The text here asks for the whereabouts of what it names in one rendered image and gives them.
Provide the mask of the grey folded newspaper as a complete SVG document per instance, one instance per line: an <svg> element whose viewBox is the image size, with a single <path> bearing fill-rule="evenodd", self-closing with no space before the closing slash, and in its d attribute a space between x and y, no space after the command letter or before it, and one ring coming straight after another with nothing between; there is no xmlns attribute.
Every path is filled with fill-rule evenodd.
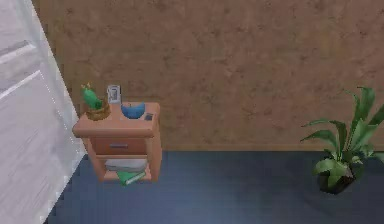
<svg viewBox="0 0 384 224"><path fill-rule="evenodd" d="M141 172L147 167L146 159L109 159L105 162L108 170L124 172Z"/></svg>

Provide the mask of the blue bowl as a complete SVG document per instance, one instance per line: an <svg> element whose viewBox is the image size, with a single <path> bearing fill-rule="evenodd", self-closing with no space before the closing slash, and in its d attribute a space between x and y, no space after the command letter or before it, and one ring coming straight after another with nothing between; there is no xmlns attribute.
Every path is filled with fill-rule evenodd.
<svg viewBox="0 0 384 224"><path fill-rule="evenodd" d="M145 103L141 102L134 106L131 104L121 105L121 111L123 115L129 119L139 119L145 112Z"/></svg>

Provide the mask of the wooden bedside table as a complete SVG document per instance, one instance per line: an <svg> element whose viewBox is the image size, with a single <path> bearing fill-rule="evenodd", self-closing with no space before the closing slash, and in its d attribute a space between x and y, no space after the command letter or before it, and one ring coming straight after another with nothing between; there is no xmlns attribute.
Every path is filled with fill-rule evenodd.
<svg viewBox="0 0 384 224"><path fill-rule="evenodd" d="M120 105L112 104L107 118L92 121L83 114L73 126L73 134L83 140L99 181L118 180L117 173L105 166L108 159L146 159L146 175L142 180L156 182L159 179L162 162L160 104L148 102L145 109L139 119L128 119ZM152 121L144 120L147 113L154 115Z"/></svg>

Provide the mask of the green book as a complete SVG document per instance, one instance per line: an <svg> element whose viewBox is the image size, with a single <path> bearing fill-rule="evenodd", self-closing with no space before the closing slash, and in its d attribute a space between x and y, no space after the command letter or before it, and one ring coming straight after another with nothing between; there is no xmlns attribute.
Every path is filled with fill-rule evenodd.
<svg viewBox="0 0 384 224"><path fill-rule="evenodd" d="M145 171L141 172L123 172L123 171L118 171L117 176L119 178L120 184L122 186L129 185L135 181L140 180L146 175Z"/></svg>

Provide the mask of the green cactus in woven pot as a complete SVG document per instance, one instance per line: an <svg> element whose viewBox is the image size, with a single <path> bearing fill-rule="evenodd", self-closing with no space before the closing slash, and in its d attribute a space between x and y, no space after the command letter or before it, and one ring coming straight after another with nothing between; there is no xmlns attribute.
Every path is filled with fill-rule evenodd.
<svg viewBox="0 0 384 224"><path fill-rule="evenodd" d="M99 98L89 83L81 85L81 93L87 105L86 116L89 120L100 121L110 115L108 101L105 98Z"/></svg>

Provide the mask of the green house plant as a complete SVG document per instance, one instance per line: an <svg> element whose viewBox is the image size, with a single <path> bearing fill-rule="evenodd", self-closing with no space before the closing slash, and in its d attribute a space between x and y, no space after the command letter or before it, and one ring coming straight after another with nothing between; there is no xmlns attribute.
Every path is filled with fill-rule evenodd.
<svg viewBox="0 0 384 224"><path fill-rule="evenodd" d="M337 134L329 129L322 129L301 139L301 142L320 139L330 144L329 149L324 149L327 156L318 161L313 169L319 190L324 193L337 195L346 190L362 175L365 160L377 159L384 164L384 152L377 152L370 142L379 125L384 122L384 104L367 121L376 94L370 87L358 86L358 89L361 90L361 96L347 91L355 101L350 126L347 126L345 122L325 118L304 124L304 127L307 127L329 123L337 129Z"/></svg>

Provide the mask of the white room door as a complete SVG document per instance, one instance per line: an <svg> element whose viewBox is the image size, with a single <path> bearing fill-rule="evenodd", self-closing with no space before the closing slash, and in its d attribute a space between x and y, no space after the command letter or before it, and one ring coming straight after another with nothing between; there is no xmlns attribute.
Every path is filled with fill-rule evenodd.
<svg viewBox="0 0 384 224"><path fill-rule="evenodd" d="M43 224L85 149L32 0L0 0L0 224Z"/></svg>

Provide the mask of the small silver picture frame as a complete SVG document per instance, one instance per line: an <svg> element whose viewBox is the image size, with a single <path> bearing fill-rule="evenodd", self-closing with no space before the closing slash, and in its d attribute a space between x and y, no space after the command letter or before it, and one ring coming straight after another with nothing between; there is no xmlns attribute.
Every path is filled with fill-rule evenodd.
<svg viewBox="0 0 384 224"><path fill-rule="evenodd" d="M118 104L121 102L121 93L119 85L109 85L107 88L108 102Z"/></svg>

